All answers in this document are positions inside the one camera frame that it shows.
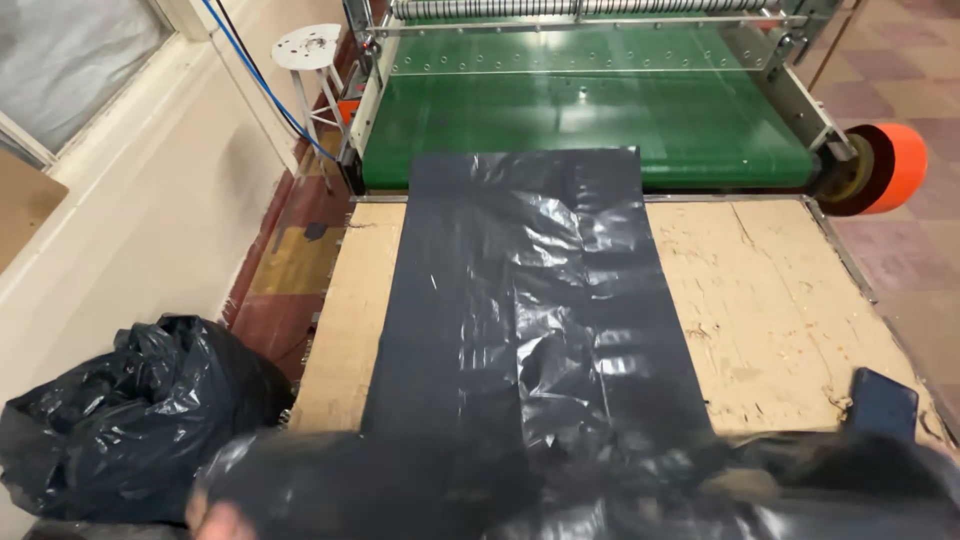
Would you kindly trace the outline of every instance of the bag making machine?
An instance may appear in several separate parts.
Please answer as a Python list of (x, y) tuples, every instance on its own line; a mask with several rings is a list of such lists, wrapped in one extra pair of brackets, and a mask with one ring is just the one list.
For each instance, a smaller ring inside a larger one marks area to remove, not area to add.
[(651, 194), (806, 195), (834, 215), (905, 202), (910, 128), (844, 132), (790, 69), (843, 0), (344, 0), (367, 77), (338, 161), (405, 189), (421, 152), (637, 146)]

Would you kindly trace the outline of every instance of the transparent plastic guard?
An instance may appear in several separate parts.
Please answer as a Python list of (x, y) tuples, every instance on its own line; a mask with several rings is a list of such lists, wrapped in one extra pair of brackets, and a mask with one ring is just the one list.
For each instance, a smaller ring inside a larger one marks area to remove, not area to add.
[(675, 22), (678, 18), (682, 17), (671, 17), (674, 22), (659, 26), (615, 31), (465, 31), (401, 37), (391, 71), (392, 76), (406, 76), (759, 70), (774, 56), (776, 44), (765, 38), (756, 20), (711, 22), (711, 17), (691, 15), (689, 23)]

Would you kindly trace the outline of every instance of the green conveyor belt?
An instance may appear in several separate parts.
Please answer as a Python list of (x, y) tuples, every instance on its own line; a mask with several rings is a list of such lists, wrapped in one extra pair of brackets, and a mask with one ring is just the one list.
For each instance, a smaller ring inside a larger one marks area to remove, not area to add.
[[(599, 42), (598, 34), (565, 33), (573, 46), (567, 42), (559, 52), (590, 51), (622, 65), (624, 51), (643, 50), (637, 41), (654, 34), (635, 32)], [(686, 32), (657, 34), (676, 40), (672, 51), (690, 42), (679, 35)], [(699, 31), (696, 40), (700, 50), (707, 43), (715, 61), (730, 53), (719, 36), (705, 35)], [(476, 58), (480, 50), (489, 65), (517, 51), (542, 55), (542, 47), (529, 45), (525, 36), (531, 35), (405, 38), (397, 61), (412, 58), (416, 64), (427, 57), (433, 66), (440, 54), (453, 61)], [(662, 50), (664, 44), (656, 46)], [(632, 145), (640, 148), (643, 182), (650, 187), (796, 187), (813, 167), (743, 71), (431, 73), (390, 78), (364, 155), (364, 180), (370, 189), (405, 188), (410, 159), (421, 152)]]

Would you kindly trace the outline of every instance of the metal roller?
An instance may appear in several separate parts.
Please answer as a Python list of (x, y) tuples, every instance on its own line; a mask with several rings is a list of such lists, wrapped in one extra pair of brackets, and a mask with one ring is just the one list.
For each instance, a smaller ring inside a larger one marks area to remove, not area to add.
[(400, 0), (394, 17), (453, 19), (527, 15), (735, 12), (772, 8), (779, 0)]

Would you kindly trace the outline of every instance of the tiled floor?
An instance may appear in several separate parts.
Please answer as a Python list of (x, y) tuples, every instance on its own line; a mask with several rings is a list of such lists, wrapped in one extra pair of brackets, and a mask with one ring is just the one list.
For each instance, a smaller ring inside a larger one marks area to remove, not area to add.
[(813, 94), (844, 127), (896, 121), (926, 140), (927, 177), (905, 207), (834, 225), (877, 310), (960, 418), (960, 1), (867, 0)]
[[(890, 317), (941, 406), (960, 418), (960, 0), (867, 2), (813, 93), (844, 127), (912, 125), (928, 143), (930, 165), (905, 207), (835, 226), (875, 288), (877, 309)], [(798, 74), (811, 78), (811, 66), (826, 54), (826, 47), (811, 53)], [(235, 317), (234, 331), (294, 379), (349, 211), (336, 167), (327, 170), (332, 194), (316, 163), (305, 178), (284, 181), (286, 195), (259, 240), (266, 250), (247, 272), (249, 292), (231, 294), (236, 306), (225, 310), (228, 320)]]

